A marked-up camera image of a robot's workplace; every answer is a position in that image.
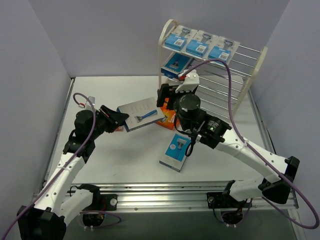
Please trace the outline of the white Gillette Skinguard razor pack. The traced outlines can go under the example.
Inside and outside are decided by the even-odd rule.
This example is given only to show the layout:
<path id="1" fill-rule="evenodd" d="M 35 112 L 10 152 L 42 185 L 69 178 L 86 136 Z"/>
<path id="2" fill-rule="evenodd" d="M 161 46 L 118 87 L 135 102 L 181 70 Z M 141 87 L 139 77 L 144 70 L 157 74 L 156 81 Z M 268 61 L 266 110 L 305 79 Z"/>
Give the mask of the white Gillette Skinguard razor pack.
<path id="1" fill-rule="evenodd" d="M 239 46 L 239 41 L 219 36 L 217 42 L 208 54 L 208 59 L 220 59 L 226 64 L 229 64 Z"/>

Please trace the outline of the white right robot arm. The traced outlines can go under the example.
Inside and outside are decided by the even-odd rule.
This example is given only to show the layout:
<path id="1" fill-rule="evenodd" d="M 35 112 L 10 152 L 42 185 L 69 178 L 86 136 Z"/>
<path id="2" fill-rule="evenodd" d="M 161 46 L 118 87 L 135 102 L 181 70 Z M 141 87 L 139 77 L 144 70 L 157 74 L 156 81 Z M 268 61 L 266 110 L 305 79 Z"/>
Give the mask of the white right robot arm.
<path id="1" fill-rule="evenodd" d="M 284 205 L 291 192 L 300 160 L 276 155 L 239 135 L 234 126 L 200 108 L 195 91 L 178 92 L 177 85 L 163 83 L 157 90 L 157 106 L 174 110 L 181 134 L 190 137 L 185 154 L 190 156 L 196 143 L 227 153 L 262 175 L 262 179 L 231 180 L 222 193 L 223 203 L 234 206 L 246 199 L 264 197 Z"/>

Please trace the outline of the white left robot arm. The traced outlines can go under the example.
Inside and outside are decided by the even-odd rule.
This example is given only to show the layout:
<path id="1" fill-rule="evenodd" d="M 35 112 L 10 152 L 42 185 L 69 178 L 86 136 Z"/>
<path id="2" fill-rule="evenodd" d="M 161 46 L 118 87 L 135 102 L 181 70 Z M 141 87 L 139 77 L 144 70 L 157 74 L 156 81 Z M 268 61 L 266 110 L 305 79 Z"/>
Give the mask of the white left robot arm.
<path id="1" fill-rule="evenodd" d="M 95 140 L 103 133 L 113 133 L 129 118 L 102 105 L 98 110 L 84 109 L 75 116 L 60 160 L 47 184 L 30 206 L 18 213 L 18 227 L 23 240 L 62 240 L 67 226 L 82 211 L 100 212 L 103 198 L 96 185 L 83 183 L 64 200 L 79 171 L 95 149 Z"/>

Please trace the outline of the grey Harry's box blue razor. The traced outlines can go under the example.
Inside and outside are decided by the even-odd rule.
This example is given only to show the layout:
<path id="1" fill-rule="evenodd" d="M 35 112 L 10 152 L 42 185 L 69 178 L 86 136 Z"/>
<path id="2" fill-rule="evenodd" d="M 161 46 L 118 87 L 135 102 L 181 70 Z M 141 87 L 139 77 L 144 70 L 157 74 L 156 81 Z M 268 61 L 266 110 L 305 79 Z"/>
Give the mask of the grey Harry's box blue razor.
<path id="1" fill-rule="evenodd" d="M 119 113 L 129 115 L 124 123 L 124 128 L 127 133 L 156 123 L 165 117 L 161 108 L 157 107 L 157 102 L 154 97 L 118 106 L 116 110 Z"/>

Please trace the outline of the clear Gillette blister pack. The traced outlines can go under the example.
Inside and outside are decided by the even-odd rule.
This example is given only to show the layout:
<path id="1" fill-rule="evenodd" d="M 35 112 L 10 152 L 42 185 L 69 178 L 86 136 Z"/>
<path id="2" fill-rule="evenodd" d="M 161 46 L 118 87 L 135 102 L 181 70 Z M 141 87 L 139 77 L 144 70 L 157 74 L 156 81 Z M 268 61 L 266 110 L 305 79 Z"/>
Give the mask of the clear Gillette blister pack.
<path id="1" fill-rule="evenodd" d="M 198 31 L 183 25 L 179 25 L 164 41 L 164 46 L 176 50 L 182 51 L 183 48 L 193 39 Z"/>
<path id="2" fill-rule="evenodd" d="M 199 30 L 186 46 L 185 52 L 203 58 L 207 51 L 216 44 L 218 38 L 218 35 Z"/>

